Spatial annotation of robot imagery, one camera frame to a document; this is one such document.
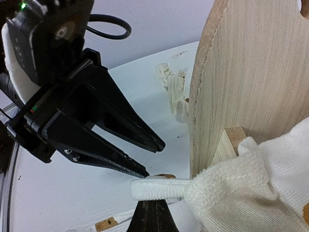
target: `wooden block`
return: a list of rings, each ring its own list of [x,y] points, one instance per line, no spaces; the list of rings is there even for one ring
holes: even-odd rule
[[[242,127],[224,129],[211,165],[237,157],[238,144],[245,138]]]
[[[215,0],[190,88],[192,176],[211,164],[224,128],[242,126],[260,143],[309,116],[309,20],[302,14],[296,0]]]

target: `crumpled plastic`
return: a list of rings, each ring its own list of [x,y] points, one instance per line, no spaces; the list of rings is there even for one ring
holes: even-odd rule
[[[196,50],[171,56],[155,68],[160,84],[169,94],[172,114],[180,122],[189,122],[189,93]]]

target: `white wall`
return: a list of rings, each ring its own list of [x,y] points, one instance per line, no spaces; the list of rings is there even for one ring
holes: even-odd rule
[[[132,34],[107,40],[86,33],[86,47],[101,53],[102,65],[113,68],[172,47],[198,41],[214,0],[95,0],[94,14],[127,21]],[[89,23],[105,33],[121,34],[120,27]]]

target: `ribbed fabric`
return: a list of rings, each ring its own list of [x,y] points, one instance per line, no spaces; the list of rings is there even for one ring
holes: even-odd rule
[[[132,193],[136,200],[183,196],[210,232],[309,232],[302,217],[309,202],[308,170],[309,118],[259,146],[245,139],[239,157],[191,181],[137,180]]]

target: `robotic arm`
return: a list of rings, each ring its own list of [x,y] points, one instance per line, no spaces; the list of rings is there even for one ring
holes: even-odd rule
[[[85,30],[124,39],[131,27],[108,15],[91,15],[94,0],[31,0],[7,4],[2,29],[0,88],[20,108],[7,123],[8,133],[45,163],[58,150],[72,162],[111,168],[138,177],[145,167],[91,131],[102,129],[152,152],[165,143],[135,113],[101,66],[100,54],[83,50]],[[19,7],[15,17],[12,11]],[[87,28],[104,21],[126,29],[121,36]]]

